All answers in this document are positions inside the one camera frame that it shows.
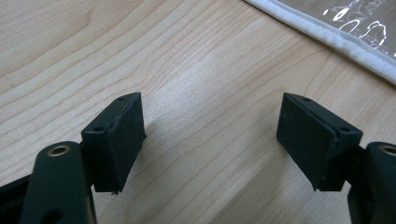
hole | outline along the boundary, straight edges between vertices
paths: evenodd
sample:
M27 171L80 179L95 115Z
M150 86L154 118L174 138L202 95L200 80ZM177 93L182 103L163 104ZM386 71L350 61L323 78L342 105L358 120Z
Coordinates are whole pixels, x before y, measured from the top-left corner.
M53 149L53 151L52 151L53 154L61 154L64 152L66 152L65 147L57 147L57 148Z
M343 132L346 132L346 133L350 132L350 130L348 128L346 128L346 127L341 127L340 130L343 131Z
M63 154L67 153L70 150L70 146L63 145L63 146L57 146L53 147L47 152L47 155L51 157L57 157L57 156L62 156Z
M391 146L381 146L379 147L383 152L389 154L390 156L396 157L396 147Z
M64 214L59 210L51 210L41 219L42 224L54 224L59 222Z
M96 127L93 130L96 132L101 132L104 128L103 127Z

clear plastic sheet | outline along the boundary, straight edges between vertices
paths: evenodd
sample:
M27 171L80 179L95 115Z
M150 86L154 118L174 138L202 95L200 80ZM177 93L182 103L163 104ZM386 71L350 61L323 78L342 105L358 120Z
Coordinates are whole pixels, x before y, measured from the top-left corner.
M396 1L245 1L396 85Z
M352 34L396 60L396 1L279 0L331 26Z

wooden table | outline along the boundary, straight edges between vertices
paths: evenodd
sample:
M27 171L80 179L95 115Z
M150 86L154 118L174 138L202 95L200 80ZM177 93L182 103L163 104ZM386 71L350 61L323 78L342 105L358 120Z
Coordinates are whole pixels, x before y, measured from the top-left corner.
M141 91L148 138L99 223L349 223L276 141L283 92L395 143L385 79L240 0L2 1L0 185Z

